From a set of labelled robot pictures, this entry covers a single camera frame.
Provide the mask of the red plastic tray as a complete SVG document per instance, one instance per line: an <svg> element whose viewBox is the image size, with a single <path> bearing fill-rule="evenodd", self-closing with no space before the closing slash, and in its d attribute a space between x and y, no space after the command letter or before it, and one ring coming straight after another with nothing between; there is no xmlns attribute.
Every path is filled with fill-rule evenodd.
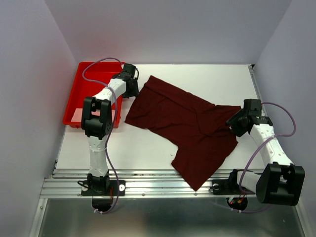
<svg viewBox="0 0 316 237"><path fill-rule="evenodd" d="M63 117L64 125L81 128L81 116L79 112L82 111L84 98L87 96L92 97L104 88L103 85L97 82L86 81L82 77L84 69L87 69L85 73L86 78L101 81L105 84L109 84L112 76L122 71L119 62L99 62L89 68L88 66L91 64L92 62L80 62L78 65Z"/></svg>

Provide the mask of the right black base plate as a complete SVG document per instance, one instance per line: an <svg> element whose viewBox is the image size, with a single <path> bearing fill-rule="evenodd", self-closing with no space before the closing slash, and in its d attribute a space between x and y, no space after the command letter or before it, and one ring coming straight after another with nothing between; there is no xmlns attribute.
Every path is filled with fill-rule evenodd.
<svg viewBox="0 0 316 237"><path fill-rule="evenodd" d="M255 190L257 184L257 180L255 182L250 182L246 184L241 191L239 189L239 183L237 179L216 179L212 180L212 185L209 188L209 191L214 195L239 195L239 194L255 194L255 192L251 191L247 187Z"/></svg>

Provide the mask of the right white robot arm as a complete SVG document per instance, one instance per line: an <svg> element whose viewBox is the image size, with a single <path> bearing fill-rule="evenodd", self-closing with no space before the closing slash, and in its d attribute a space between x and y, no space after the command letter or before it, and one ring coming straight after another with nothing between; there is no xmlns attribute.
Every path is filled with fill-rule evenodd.
<svg viewBox="0 0 316 237"><path fill-rule="evenodd" d="M227 180L228 189L233 193L255 194L260 203L296 206L305 171L294 165L282 149L271 119L257 109L241 109L226 124L238 137L248 133L258 146L244 170ZM265 165L262 174L248 170L257 154Z"/></svg>

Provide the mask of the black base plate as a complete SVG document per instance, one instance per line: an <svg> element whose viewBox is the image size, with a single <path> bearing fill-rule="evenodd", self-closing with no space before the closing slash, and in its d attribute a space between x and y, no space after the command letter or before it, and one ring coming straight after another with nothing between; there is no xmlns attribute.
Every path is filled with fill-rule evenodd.
<svg viewBox="0 0 316 237"><path fill-rule="evenodd" d="M239 189L239 183L237 179L216 179L212 180L212 185L209 188L209 191L214 195L239 195L239 194L255 194L255 192L251 191L247 187L255 190L257 184L257 180L255 182L250 182L246 184L241 191Z"/></svg>
<svg viewBox="0 0 316 237"><path fill-rule="evenodd" d="M88 181L77 181L81 187L81 195L84 197L101 197L101 196L124 196L125 195L125 180L110 180L109 185L104 187L97 187L96 189L88 186Z"/></svg>

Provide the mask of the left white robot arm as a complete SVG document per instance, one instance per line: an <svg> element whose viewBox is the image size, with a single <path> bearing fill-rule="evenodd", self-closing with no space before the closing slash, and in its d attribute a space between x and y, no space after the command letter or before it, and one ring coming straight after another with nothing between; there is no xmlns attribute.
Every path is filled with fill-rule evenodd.
<svg viewBox="0 0 316 237"><path fill-rule="evenodd" d="M89 144L90 168L86 184L82 183L84 191L92 191L105 195L109 189L110 178L107 159L107 144L118 116L117 99L137 97L138 69L124 69L114 75L108 84L84 78L87 81L103 85L103 89L92 97L85 97L81 116L81 128L84 130Z"/></svg>

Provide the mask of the dark red t shirt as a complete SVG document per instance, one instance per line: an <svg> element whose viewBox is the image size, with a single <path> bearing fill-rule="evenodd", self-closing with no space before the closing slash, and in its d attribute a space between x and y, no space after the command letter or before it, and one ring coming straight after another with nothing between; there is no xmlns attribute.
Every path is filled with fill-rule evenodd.
<svg viewBox="0 0 316 237"><path fill-rule="evenodd" d="M237 146L226 124L240 106L215 105L150 76L125 122L178 147L171 165L197 191Z"/></svg>

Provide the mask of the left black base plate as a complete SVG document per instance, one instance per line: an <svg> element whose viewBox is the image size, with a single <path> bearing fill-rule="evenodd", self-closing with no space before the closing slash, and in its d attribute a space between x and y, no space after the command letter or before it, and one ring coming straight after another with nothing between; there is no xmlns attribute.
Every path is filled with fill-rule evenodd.
<svg viewBox="0 0 316 237"><path fill-rule="evenodd" d="M84 197L101 197L101 196L124 196L125 195L125 180L110 180L109 185L104 187L97 187L96 189L88 186L88 181L77 181L81 187L81 195Z"/></svg>

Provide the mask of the aluminium rail frame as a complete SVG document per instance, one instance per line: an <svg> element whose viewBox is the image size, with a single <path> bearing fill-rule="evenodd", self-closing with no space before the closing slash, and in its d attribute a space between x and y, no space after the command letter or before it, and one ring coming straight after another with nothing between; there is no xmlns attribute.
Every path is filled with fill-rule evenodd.
<svg viewBox="0 0 316 237"><path fill-rule="evenodd" d="M171 166L177 147L149 130L126 124L133 103L123 101L121 122L109 139L116 168L111 180L125 180L125 195L107 214L91 203L111 196L84 197L79 180L89 171L89 144L84 131L66 126L57 164L43 182L33 237L306 237L301 202L296 206L260 203L255 194L214 195L212 180L237 179L257 145L248 133L216 172L193 190ZM260 154L248 170L262 174Z"/></svg>

